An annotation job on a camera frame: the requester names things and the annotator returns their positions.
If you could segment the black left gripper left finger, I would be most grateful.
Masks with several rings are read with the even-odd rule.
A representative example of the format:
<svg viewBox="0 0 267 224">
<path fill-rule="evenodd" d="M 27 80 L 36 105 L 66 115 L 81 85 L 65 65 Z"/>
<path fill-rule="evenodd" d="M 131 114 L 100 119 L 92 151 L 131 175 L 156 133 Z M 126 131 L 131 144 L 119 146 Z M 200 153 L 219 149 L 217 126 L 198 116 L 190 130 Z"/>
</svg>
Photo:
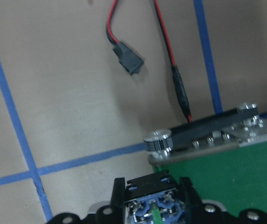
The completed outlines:
<svg viewBox="0 0 267 224">
<path fill-rule="evenodd" d="M 97 210 L 96 223 L 125 223 L 125 178 L 116 178 L 114 180 L 110 203 Z"/>
</svg>

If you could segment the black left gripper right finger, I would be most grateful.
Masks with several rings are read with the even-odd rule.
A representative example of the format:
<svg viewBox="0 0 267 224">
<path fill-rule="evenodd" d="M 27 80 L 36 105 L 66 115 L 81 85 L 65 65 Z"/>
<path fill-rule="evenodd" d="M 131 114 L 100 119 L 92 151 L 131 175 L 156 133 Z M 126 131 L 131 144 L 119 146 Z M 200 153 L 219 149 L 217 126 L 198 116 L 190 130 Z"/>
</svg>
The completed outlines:
<svg viewBox="0 0 267 224">
<path fill-rule="evenodd" d="M 187 224 L 224 224 L 222 210 L 213 203 L 204 203 L 188 177 L 179 179 L 179 187 L 185 203 Z"/>
</svg>

